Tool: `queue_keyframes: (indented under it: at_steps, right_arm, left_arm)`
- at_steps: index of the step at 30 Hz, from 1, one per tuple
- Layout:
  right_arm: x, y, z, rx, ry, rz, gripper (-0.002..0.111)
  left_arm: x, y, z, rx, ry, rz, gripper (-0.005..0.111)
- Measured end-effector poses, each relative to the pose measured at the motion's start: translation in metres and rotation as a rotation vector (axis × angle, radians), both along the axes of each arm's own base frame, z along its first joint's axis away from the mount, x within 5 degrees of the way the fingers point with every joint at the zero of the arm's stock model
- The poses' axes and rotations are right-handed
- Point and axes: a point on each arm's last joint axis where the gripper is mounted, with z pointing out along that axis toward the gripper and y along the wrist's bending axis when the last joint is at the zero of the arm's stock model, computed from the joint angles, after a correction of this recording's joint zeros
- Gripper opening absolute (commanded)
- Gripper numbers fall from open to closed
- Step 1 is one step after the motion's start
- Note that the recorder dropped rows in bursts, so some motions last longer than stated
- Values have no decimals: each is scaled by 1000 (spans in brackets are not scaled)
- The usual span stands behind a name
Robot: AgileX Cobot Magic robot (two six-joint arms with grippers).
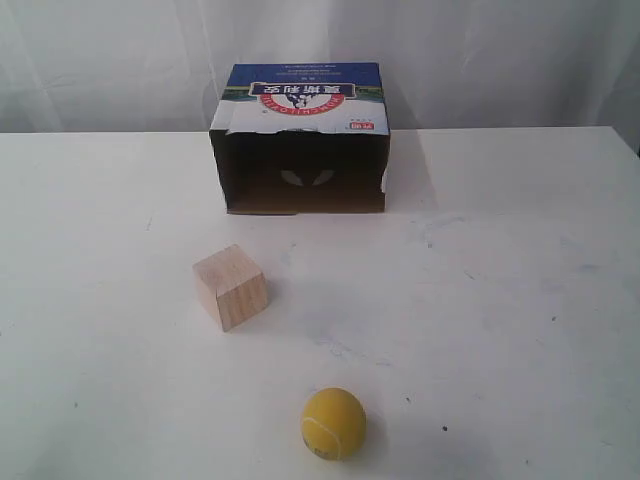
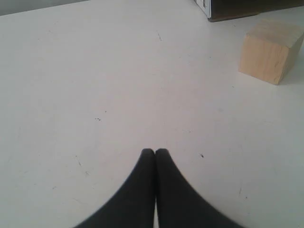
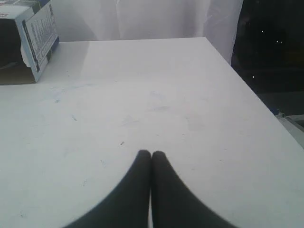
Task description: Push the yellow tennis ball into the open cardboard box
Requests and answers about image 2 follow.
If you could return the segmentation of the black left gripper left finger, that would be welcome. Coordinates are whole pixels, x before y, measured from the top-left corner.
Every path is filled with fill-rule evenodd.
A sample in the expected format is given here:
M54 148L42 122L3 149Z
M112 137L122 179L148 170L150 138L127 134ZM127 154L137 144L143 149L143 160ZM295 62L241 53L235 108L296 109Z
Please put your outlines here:
M156 160L143 149L119 190L78 228L152 228L155 210Z

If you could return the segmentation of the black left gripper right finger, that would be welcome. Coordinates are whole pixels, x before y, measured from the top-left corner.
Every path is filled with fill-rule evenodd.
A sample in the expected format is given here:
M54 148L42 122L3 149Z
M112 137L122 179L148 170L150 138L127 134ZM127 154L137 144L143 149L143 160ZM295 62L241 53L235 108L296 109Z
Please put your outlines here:
M183 177L167 149L155 152L157 214L161 228L238 228Z

